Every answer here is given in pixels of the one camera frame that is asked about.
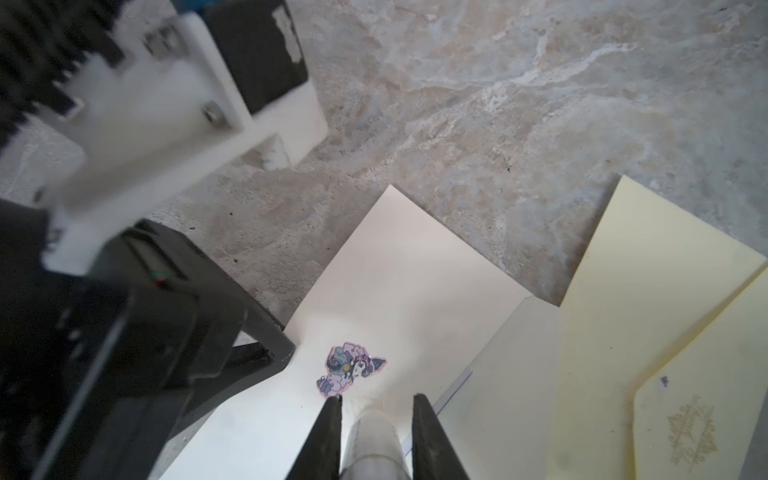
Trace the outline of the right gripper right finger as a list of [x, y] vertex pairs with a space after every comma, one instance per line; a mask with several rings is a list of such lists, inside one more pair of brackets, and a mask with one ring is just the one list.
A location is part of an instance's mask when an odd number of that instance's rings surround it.
[[414, 480], [469, 479], [424, 394], [414, 396], [411, 433]]

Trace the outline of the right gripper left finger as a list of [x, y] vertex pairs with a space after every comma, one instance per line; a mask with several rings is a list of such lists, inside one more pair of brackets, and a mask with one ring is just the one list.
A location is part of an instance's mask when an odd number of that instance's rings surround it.
[[287, 480], [338, 480], [341, 468], [342, 397], [328, 397]]

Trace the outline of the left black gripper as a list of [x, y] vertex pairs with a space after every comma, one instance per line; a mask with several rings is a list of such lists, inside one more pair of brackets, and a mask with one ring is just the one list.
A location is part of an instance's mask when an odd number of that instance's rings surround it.
[[83, 275], [44, 212], [1, 204], [1, 475], [144, 479], [165, 442], [282, 372], [284, 327], [186, 236], [143, 220]]

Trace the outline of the white glue stick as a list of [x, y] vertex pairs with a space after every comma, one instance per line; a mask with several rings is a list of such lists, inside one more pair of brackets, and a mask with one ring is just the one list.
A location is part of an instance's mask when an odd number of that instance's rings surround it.
[[340, 479], [410, 479], [397, 432], [382, 412], [366, 410], [353, 425]]

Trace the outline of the cream white envelope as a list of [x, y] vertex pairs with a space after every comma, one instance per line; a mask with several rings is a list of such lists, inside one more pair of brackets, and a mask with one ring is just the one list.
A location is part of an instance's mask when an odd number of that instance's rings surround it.
[[344, 435], [377, 410], [409, 452], [420, 393], [471, 478], [542, 479], [560, 320], [556, 306], [389, 187], [289, 321], [288, 366], [218, 407], [165, 475], [284, 478], [323, 405], [327, 358], [343, 347], [382, 361], [335, 385]]

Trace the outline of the yellow manila envelope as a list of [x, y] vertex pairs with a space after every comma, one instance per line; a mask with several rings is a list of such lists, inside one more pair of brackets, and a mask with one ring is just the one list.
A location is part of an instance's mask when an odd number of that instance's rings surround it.
[[765, 264], [622, 177], [560, 306], [548, 477], [632, 478], [637, 390]]

